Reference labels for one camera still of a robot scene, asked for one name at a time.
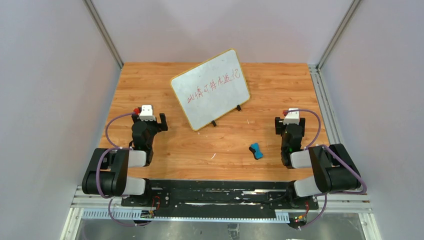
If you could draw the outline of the yellow framed whiteboard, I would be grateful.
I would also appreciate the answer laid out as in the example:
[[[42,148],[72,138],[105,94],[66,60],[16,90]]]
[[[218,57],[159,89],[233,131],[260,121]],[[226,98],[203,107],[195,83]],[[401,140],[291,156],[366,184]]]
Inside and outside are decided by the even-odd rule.
[[[170,86],[193,131],[211,124],[251,97],[233,48],[174,76]]]

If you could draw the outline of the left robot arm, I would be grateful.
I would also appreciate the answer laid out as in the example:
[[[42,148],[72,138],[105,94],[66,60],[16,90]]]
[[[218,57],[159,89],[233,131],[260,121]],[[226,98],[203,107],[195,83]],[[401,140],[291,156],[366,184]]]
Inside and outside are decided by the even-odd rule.
[[[147,192],[148,179],[129,177],[129,168],[148,167],[153,159],[154,137],[167,131],[167,118],[128,113],[133,120],[132,140],[127,147],[110,142],[111,148],[96,148],[82,179],[82,191],[108,199],[124,195],[142,196]]]

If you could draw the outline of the blue black whiteboard eraser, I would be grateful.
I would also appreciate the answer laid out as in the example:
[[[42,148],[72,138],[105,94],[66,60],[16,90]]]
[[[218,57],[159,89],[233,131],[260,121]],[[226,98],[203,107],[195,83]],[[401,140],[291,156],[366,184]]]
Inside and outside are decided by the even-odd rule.
[[[259,160],[263,158],[263,153],[260,150],[259,144],[257,142],[251,144],[248,148],[250,152],[253,154],[255,160]]]

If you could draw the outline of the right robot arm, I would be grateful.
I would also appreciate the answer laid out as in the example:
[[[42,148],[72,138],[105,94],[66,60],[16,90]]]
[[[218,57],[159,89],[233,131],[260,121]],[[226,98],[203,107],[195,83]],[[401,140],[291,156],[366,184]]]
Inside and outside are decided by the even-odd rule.
[[[288,169],[312,169],[312,176],[288,184],[289,197],[299,199],[328,193],[354,194],[358,189],[365,191],[364,181],[343,144],[301,148],[305,122],[303,117],[274,119],[275,133],[281,136],[282,164]]]

